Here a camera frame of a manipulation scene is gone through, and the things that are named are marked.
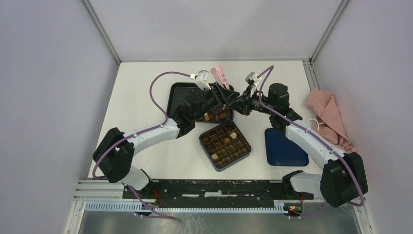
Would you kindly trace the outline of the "blue box lid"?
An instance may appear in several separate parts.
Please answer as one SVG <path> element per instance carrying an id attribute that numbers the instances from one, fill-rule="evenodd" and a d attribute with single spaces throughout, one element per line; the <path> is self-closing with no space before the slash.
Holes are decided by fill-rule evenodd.
<path id="1" fill-rule="evenodd" d="M 264 139 L 269 165 L 303 167 L 309 164 L 308 154 L 279 131 L 273 128 L 266 129 Z"/>

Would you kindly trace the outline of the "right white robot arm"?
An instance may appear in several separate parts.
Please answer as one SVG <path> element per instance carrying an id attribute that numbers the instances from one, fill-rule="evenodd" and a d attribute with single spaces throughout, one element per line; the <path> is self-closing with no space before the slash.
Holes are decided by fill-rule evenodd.
<path id="1" fill-rule="evenodd" d="M 257 90 L 255 85 L 249 85 L 242 93 L 224 89 L 223 95 L 226 105 L 243 115 L 251 111 L 268 114 L 272 126 L 305 151 L 322 169 L 321 174 L 293 172 L 287 175 L 288 181 L 281 186 L 284 197 L 294 199 L 304 192 L 321 196 L 335 208 L 345 203 L 364 206 L 368 184 L 361 156 L 339 149 L 312 130 L 290 108 L 286 85 L 270 85 L 267 96 Z"/>

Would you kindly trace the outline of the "black chocolate tray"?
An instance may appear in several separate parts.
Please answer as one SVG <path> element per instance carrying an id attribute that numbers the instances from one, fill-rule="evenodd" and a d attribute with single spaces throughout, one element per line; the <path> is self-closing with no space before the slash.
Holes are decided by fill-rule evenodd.
<path id="1" fill-rule="evenodd" d="M 194 97 L 196 98 L 196 100 L 199 100 L 203 96 L 203 91 L 195 83 L 176 82 L 171 85 L 166 110 L 168 117 L 171 117 L 171 114 L 177 109 L 177 107 L 182 103 L 183 99 L 187 96 Z M 233 119 L 234 111 L 232 109 L 216 106 L 212 110 L 207 112 L 207 118 L 205 118 L 205 116 L 202 116 L 196 121 L 221 124 Z"/>

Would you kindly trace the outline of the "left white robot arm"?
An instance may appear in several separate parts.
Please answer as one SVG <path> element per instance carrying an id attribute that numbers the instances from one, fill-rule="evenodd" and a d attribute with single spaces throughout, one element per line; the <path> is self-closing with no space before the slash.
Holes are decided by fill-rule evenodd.
<path id="1" fill-rule="evenodd" d="M 163 141 L 180 138 L 195 128 L 195 122 L 215 107 L 230 107 L 239 92 L 213 83 L 211 88 L 188 92 L 169 116 L 155 124 L 138 130 L 122 132 L 110 129 L 93 154 L 93 178 L 110 183 L 121 182 L 134 189 L 140 198 L 152 195 L 149 176 L 132 165 L 135 155 Z"/>

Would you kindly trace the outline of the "pink tongs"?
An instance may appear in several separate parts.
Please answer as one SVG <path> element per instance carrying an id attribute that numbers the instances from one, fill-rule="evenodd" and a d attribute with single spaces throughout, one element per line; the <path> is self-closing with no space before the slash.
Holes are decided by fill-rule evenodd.
<path id="1" fill-rule="evenodd" d="M 217 65 L 213 68 L 211 68 L 210 73 L 213 75 L 214 79 L 218 84 L 225 88 L 225 89 L 230 89 L 229 84 L 227 82 L 227 79 L 224 75 L 224 72 L 222 70 L 222 67 L 220 65 Z"/>

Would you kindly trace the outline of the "blue chocolate box with insert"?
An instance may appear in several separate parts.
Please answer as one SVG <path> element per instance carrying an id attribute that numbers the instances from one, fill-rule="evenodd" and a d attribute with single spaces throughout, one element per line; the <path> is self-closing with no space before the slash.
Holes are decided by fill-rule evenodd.
<path id="1" fill-rule="evenodd" d="M 252 151 L 245 136 L 232 120 L 200 134 L 199 141 L 217 172 L 247 158 Z"/>

